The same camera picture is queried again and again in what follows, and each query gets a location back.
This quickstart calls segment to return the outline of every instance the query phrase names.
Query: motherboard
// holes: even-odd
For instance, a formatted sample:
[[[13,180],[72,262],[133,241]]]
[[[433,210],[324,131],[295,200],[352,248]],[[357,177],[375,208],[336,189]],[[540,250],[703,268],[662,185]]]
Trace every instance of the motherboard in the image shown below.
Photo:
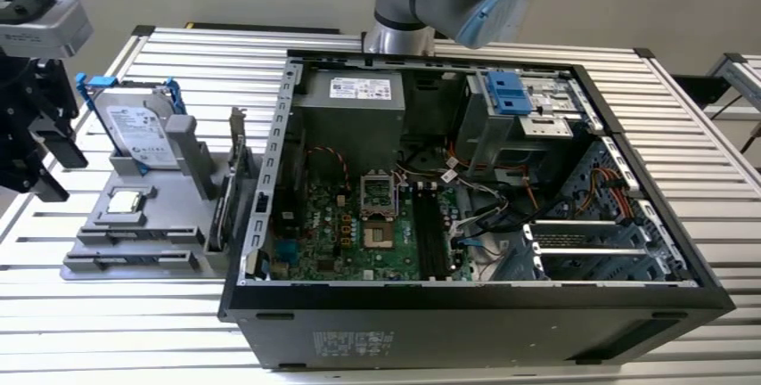
[[[421,279],[416,191],[409,186],[395,186],[388,191],[376,182],[373,177],[361,191],[348,193],[341,186],[309,184],[301,236],[276,242],[275,279],[400,282]],[[471,280],[467,261],[461,267],[451,266],[444,238],[451,221],[459,217],[453,190],[439,188],[433,196],[440,213],[436,243],[440,253],[445,253],[448,279]],[[367,216],[367,206],[387,213]]]

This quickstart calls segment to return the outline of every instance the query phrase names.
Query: wire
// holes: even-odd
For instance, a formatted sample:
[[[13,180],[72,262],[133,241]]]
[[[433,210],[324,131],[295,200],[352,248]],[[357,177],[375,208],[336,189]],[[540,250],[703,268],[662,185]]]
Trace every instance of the wire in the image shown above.
[[[506,254],[507,254],[507,252],[504,251],[499,256],[496,256],[496,258],[489,260],[487,263],[481,264],[483,268],[481,268],[480,272],[477,273],[477,281],[481,281],[483,272],[485,272],[485,269],[488,269],[488,266],[491,266],[493,263],[496,263],[499,260],[502,260],[502,258],[504,257]]]
[[[343,168],[343,180],[344,180],[345,190],[349,191],[351,186],[348,185],[348,167],[345,166],[345,161],[343,160],[341,154],[336,152],[331,147],[315,146],[307,150],[307,155],[311,155],[315,151],[332,153],[332,155],[340,162]]]
[[[750,138],[747,139],[747,141],[744,142],[744,144],[739,148],[740,153],[747,152],[747,149],[750,149],[750,146],[753,145],[754,141],[755,141],[755,137],[750,136]]]
[[[740,95],[740,94],[736,95],[736,96],[732,98],[732,100],[730,100],[730,101],[723,105],[723,107],[722,107],[715,113],[712,113],[712,116],[710,117],[710,120],[714,120],[715,117],[716,117],[718,115],[720,115],[722,112],[728,108],[728,106],[731,106],[731,105],[736,102],[736,100],[739,100],[740,98],[742,98],[742,95]]]
[[[582,213],[592,204],[594,195],[596,194],[596,174],[602,174],[604,182],[607,182],[614,178],[620,178],[618,173],[610,168],[592,168],[592,171],[590,173],[590,190],[586,193],[586,198],[583,199],[582,205],[576,209],[575,214]],[[634,211],[631,210],[631,206],[626,201],[623,190],[616,187],[608,187],[608,190],[614,198],[615,204],[618,204],[618,209],[620,210],[620,214],[624,217],[634,217]]]
[[[531,184],[527,181],[527,174],[523,175],[523,185],[526,186],[527,197],[531,199],[531,204],[534,204],[534,209],[538,209],[536,198],[534,198],[534,191],[531,191]]]
[[[606,181],[612,180],[614,178],[620,178],[618,173],[611,170],[610,168],[602,168],[603,174],[606,175]],[[610,187],[610,194],[614,197],[615,203],[618,204],[618,210],[624,217],[632,217],[634,212],[631,211],[631,207],[628,206],[628,202],[626,202],[626,198],[623,195],[623,190],[618,187]]]
[[[449,156],[457,161],[457,163],[463,167],[469,166],[469,161],[460,160],[456,157],[456,154],[453,153],[453,141],[449,141],[448,153],[449,153]],[[528,173],[527,173],[527,166],[526,165],[496,165],[493,168],[516,169],[516,170],[520,170],[523,172],[523,186],[526,187],[527,197],[531,199],[531,204],[534,204],[534,210],[538,210],[536,198],[534,197],[534,191],[531,191],[531,183],[530,183],[530,178],[528,178]]]
[[[401,164],[400,164],[400,163],[396,163],[396,167],[397,167],[401,171],[404,171],[407,174],[409,174],[409,175],[412,175],[412,176],[435,177],[435,176],[439,175],[439,174],[435,174],[435,173],[420,173],[420,172],[417,172],[417,171],[409,171],[408,169],[405,169],[404,167],[401,167]]]

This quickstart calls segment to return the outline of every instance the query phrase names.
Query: blue tab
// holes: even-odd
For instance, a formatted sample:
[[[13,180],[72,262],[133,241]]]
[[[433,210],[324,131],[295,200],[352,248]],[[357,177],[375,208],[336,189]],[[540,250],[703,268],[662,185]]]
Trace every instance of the blue tab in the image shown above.
[[[93,111],[94,110],[94,104],[92,104],[92,98],[86,92],[86,84],[85,84],[86,75],[84,73],[77,73],[73,80],[76,82],[76,90],[78,91],[78,93],[81,95],[81,99],[84,100],[84,104],[86,105],[86,108],[90,111]]]
[[[93,76],[86,85],[93,88],[110,88],[117,83],[118,80],[113,76]]]
[[[471,247],[483,247],[483,243],[472,238],[467,238],[460,241],[461,245],[468,245]]]
[[[511,71],[485,72],[485,90],[500,115],[527,115],[532,110],[523,82]]]
[[[186,115],[188,112],[185,110],[185,103],[181,101],[181,91],[178,90],[177,81],[173,78],[168,78],[164,82],[164,85],[170,92],[170,100],[174,106],[174,112]]]

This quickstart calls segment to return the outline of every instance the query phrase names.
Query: aluminum extrusion table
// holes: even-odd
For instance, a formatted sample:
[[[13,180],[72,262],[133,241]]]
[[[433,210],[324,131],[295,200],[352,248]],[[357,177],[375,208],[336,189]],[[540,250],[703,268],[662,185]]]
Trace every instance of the aluminum extrusion table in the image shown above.
[[[260,152],[288,48],[356,51],[360,43],[356,36],[154,29],[129,38],[106,73],[150,82],[174,77],[197,136],[213,151],[229,147],[230,106],[245,107],[248,145]],[[113,377],[146,383],[761,383],[761,177],[658,61],[631,49],[495,44],[471,51],[445,41],[436,54],[586,67],[736,310],[620,367],[265,371],[233,324],[216,320],[221,280],[58,278],[110,171],[108,138],[82,113],[77,143],[90,166],[66,170],[46,158],[70,199],[45,204],[18,196],[0,219],[0,373],[18,372],[0,376],[4,384]]]

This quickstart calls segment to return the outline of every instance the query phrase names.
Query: sticker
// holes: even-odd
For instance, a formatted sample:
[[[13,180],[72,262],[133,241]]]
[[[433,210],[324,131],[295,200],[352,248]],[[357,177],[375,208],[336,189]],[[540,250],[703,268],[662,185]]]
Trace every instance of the sticker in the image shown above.
[[[440,180],[443,180],[443,183],[448,183],[451,180],[453,180],[453,177],[456,177],[456,171],[451,169],[449,171],[443,173],[443,175],[440,176]]]
[[[148,167],[176,167],[157,115],[144,107],[108,106],[108,115],[129,155]]]
[[[393,332],[313,332],[317,356],[388,356]]]
[[[460,164],[460,162],[457,161],[456,158],[453,158],[452,156],[449,156],[449,158],[447,159],[447,167],[448,168],[453,168]]]
[[[333,78],[331,98],[391,100],[391,81],[388,79]]]

